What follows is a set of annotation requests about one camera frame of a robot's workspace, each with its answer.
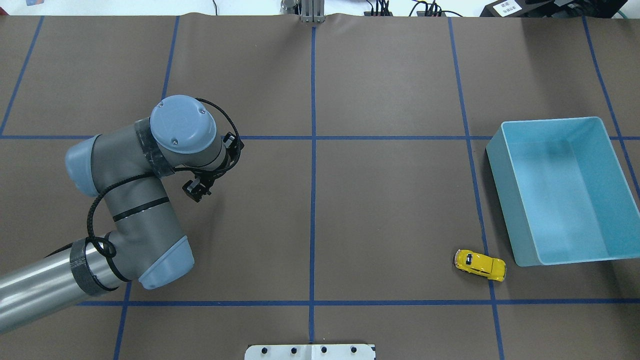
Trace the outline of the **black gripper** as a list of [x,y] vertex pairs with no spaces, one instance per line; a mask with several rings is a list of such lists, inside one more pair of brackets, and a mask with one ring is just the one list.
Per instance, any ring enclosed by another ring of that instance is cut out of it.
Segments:
[[194,168],[192,170],[194,179],[188,180],[183,186],[182,190],[190,199],[195,199],[195,202],[201,202],[204,196],[211,195],[211,187],[214,185],[215,180],[224,175],[224,169],[218,170],[199,170]]

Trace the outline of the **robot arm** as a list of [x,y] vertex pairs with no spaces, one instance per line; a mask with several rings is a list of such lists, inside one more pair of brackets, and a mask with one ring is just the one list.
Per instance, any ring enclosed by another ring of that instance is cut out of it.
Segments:
[[1,277],[1,332],[134,280],[153,290],[187,274],[194,255],[162,178],[191,173],[182,189],[199,202],[238,163],[243,147],[219,105],[172,95],[150,116],[69,148],[67,174],[93,199],[86,235]]

